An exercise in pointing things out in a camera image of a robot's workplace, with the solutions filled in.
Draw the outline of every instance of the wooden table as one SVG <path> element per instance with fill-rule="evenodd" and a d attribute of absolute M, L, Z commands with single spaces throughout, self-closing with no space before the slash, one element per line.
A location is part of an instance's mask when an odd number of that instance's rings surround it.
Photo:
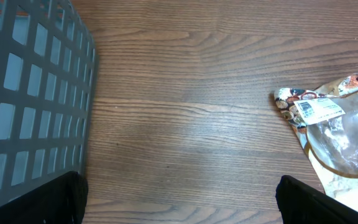
<path fill-rule="evenodd" d="M 272 93 L 358 72 L 358 0 L 73 0 L 100 55 L 84 223 L 281 223 L 323 190 Z"/>

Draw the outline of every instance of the sticker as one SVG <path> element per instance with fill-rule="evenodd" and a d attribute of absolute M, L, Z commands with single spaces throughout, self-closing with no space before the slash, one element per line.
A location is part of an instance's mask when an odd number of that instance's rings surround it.
<path fill-rule="evenodd" d="M 294 101 L 307 125 L 316 124 L 345 114 L 345 111 L 328 98 Z"/>

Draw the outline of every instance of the trash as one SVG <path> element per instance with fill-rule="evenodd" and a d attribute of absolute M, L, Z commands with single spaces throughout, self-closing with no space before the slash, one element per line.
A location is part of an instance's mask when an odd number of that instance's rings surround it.
<path fill-rule="evenodd" d="M 358 73 L 314 91 L 275 92 L 326 195 L 358 211 Z"/>

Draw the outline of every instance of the brown wood grain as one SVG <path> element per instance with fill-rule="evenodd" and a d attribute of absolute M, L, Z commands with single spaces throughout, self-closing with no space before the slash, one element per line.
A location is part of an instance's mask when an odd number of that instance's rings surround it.
<path fill-rule="evenodd" d="M 100 55 L 86 223 L 280 223 L 282 175 L 323 190 L 272 93 L 358 72 L 358 0 L 73 4 Z"/>

